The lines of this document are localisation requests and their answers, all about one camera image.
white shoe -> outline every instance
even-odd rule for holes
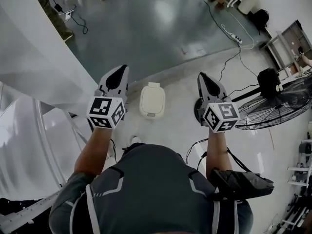
[[[131,146],[131,145],[134,144],[134,143],[142,143],[142,140],[141,140],[138,136],[133,135],[133,136],[130,138],[130,142],[129,142],[129,145],[128,145],[128,146]]]

floor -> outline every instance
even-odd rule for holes
[[[172,78],[171,82],[165,81],[168,84],[163,86],[166,93],[166,108],[163,118],[159,120],[146,120],[140,115],[139,98],[130,101],[126,119],[120,123],[113,135],[117,156],[121,156],[121,148],[127,146],[132,135],[139,135],[143,142],[167,146],[185,158],[193,143],[208,136],[208,129],[200,127],[193,114],[193,106],[198,98],[196,81],[198,73],[203,71],[219,79],[224,62],[236,52],[237,50],[229,50],[181,65],[180,69],[184,70],[182,74]],[[268,67],[265,58],[258,51],[243,51],[242,60],[256,74]],[[242,66],[238,57],[228,62],[221,81],[228,93],[234,89],[257,84],[256,77]],[[232,98],[243,92],[235,92]],[[249,200],[254,214],[251,233],[262,234],[275,216],[274,224],[282,218],[296,190],[287,183],[291,176],[287,167],[297,163],[298,146],[300,140],[306,138],[309,120],[311,112],[307,111],[291,121],[269,129],[254,131],[234,129],[226,133],[227,145],[231,151],[252,171],[274,181],[275,189],[271,195]],[[200,154],[206,148],[207,143],[202,143],[196,146],[193,152]],[[197,163],[198,156],[192,155],[189,165],[196,167]],[[106,166],[111,164],[114,164],[112,158]],[[232,165],[234,170],[240,170],[234,162]]]
[[[203,0],[56,0],[64,11],[77,6],[73,17],[86,20],[88,33],[72,20],[66,24],[76,34],[69,48],[92,78],[99,82],[109,69],[128,64],[130,82],[180,65],[186,61],[235,47],[213,22]],[[252,40],[226,10],[212,14],[219,24]],[[234,8],[235,15],[257,44],[267,39]]]

white wall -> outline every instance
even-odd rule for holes
[[[85,115],[97,84],[37,0],[0,0],[0,80],[47,104]]]
[[[312,41],[312,0],[261,0],[258,8],[269,12],[267,29],[273,37],[276,31],[284,31],[295,20],[299,20]]]

fan grille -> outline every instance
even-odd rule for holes
[[[254,130],[284,123],[305,112],[312,100],[312,76],[285,84],[277,96],[258,96],[239,108],[241,120],[236,128]]]

black bag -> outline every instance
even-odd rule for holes
[[[267,22],[269,21],[269,13],[266,10],[259,10],[256,13],[254,13],[251,17],[251,21],[256,26],[257,30],[265,30],[265,27],[267,26]]]

